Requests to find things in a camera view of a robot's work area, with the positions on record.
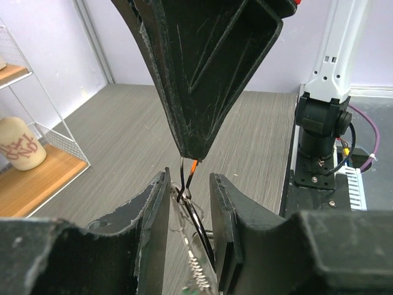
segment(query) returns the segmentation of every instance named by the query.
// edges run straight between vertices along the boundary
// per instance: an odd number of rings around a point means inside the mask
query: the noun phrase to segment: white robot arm
[[[351,73],[369,0],[332,0],[316,64],[305,92],[315,100],[342,103],[351,89]]]
[[[297,149],[294,168],[295,183],[299,186],[335,188],[334,172],[339,167],[335,165],[333,147],[336,138],[351,123],[352,114],[346,111],[351,70],[370,2],[331,1],[316,64],[297,105],[300,136],[294,147]]]

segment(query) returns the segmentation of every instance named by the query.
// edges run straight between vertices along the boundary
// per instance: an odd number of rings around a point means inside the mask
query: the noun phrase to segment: metal spring
[[[203,268],[196,257],[189,259],[189,265],[192,271],[192,276],[198,286],[199,290],[204,291],[210,288],[210,283],[204,274]]]

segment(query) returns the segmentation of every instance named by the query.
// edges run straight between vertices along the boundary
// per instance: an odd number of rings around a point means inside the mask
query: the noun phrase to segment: black cable
[[[190,172],[189,178],[187,179],[187,184],[185,185],[186,189],[190,188],[191,180],[192,180],[192,177],[194,176],[195,169],[197,169],[198,164],[199,164],[199,162],[196,162],[195,167],[191,168],[191,172]]]
[[[184,190],[185,190],[185,186],[184,186],[184,158],[183,157],[181,158],[181,161],[180,161],[180,181],[182,183],[182,188],[181,188],[179,194],[177,195],[176,201],[178,203],[180,202],[182,194],[184,193]]]
[[[340,140],[343,149],[347,149],[349,147],[348,143],[345,140],[343,140],[341,138],[339,138],[338,140]]]
[[[192,205],[191,202],[189,202],[188,200],[184,200],[184,206],[185,206],[185,209],[187,209],[187,211],[189,212],[190,218],[191,218],[192,222],[194,223],[196,232],[198,233],[198,235],[201,239],[203,248],[206,251],[206,254],[208,255],[211,266],[215,270],[216,267],[214,264],[213,248],[211,247],[208,235],[203,227],[202,221],[201,221],[197,211],[195,210],[195,207]]]
[[[351,150],[349,151],[349,154],[335,168],[330,169],[324,176],[330,176],[333,173],[337,172],[345,164],[345,162],[348,161],[352,157],[352,154],[354,153],[355,145],[356,145],[355,127],[353,126],[352,123],[349,123],[348,127],[352,133]]]

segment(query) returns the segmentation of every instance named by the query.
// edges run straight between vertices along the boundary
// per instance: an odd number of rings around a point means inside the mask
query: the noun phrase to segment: wood grain floor
[[[207,228],[212,172],[225,174],[250,198],[278,212],[295,100],[295,95],[244,92],[236,102],[191,185]],[[66,121],[92,166],[34,216],[86,226],[132,198],[165,167],[179,180],[179,153],[154,87],[108,85]],[[180,237],[168,232],[163,294],[179,294],[184,284],[183,247]]]

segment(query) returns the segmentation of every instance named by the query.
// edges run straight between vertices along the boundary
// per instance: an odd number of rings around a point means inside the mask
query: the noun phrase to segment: wooden shelf
[[[0,87],[28,73],[29,70],[24,66],[7,65],[4,69],[0,70]]]
[[[0,216],[26,216],[87,166],[54,146],[45,149],[47,158],[35,169],[0,174]]]

